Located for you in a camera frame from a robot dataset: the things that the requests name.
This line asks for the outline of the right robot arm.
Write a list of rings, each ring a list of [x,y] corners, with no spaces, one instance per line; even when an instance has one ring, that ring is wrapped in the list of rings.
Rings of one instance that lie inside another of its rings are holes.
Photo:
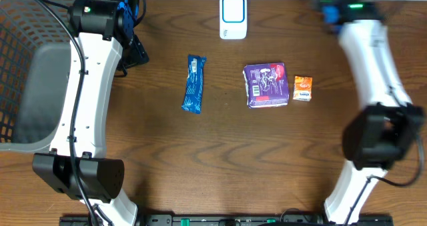
[[[314,9],[335,34],[348,59],[358,92],[360,113],[342,133],[344,164],[331,194],[324,201],[325,225],[363,223],[360,212],[378,182],[409,187],[422,175],[425,152],[421,128],[423,108],[415,106],[396,69],[383,14],[373,1],[314,0]],[[386,178],[412,144],[418,168],[407,182]]]

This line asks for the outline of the blue snack bar wrapper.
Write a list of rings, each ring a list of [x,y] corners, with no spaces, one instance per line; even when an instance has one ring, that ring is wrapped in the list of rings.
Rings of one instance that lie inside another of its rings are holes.
[[[203,70],[206,57],[188,55],[188,72],[185,86],[185,96],[181,108],[191,113],[201,113],[201,102],[203,97]]]

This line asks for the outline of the red purple snack packet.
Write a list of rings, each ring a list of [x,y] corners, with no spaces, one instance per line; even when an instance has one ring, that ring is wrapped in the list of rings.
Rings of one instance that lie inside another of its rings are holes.
[[[250,109],[286,106],[290,90],[284,63],[246,65],[247,106]]]

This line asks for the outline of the small orange snack packet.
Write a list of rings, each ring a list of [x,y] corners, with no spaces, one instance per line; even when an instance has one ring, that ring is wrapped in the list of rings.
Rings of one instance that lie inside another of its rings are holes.
[[[294,77],[294,93],[293,100],[310,101],[312,99],[312,83],[311,77],[295,76]]]

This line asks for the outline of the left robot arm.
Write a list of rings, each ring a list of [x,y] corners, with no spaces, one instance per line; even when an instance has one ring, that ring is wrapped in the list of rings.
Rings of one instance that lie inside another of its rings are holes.
[[[106,156],[105,125],[117,71],[149,57],[134,32],[145,0],[75,0],[64,28],[71,64],[58,128],[33,171],[46,184],[84,203],[90,225],[135,225],[138,207],[123,190],[124,164]]]

